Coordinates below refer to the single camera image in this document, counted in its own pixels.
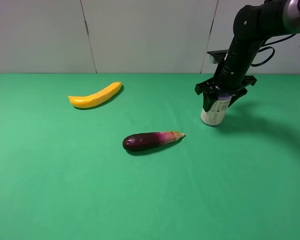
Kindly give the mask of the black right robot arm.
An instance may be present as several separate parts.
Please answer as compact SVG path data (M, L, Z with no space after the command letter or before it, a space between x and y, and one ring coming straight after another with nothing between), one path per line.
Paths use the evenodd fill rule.
M230 97L233 104L244 96L247 86L257 82L247 71L257 53L270 49L267 40L283 36L285 40L300 34L300 0L266 0L260 6L246 5L233 23L234 37L227 50L209 51L217 63L212 78L196 84L203 95L203 109L208 112L220 97Z

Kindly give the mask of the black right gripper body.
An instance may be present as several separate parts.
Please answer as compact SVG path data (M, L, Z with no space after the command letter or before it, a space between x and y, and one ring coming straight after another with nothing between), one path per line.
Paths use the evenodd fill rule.
M247 86L254 86L257 79L252 75L218 75L197 83L194 91L197 95L206 94L229 94L234 95Z

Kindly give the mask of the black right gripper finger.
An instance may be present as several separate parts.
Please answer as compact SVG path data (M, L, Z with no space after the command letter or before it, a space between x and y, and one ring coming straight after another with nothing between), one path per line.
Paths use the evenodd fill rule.
M208 112L213 104L218 101L218 94L215 92L203 92L203 109Z
M248 93L247 89L240 89L238 92L233 94L228 107L230 107L233 103L235 103L239 98L245 96L247 93Z

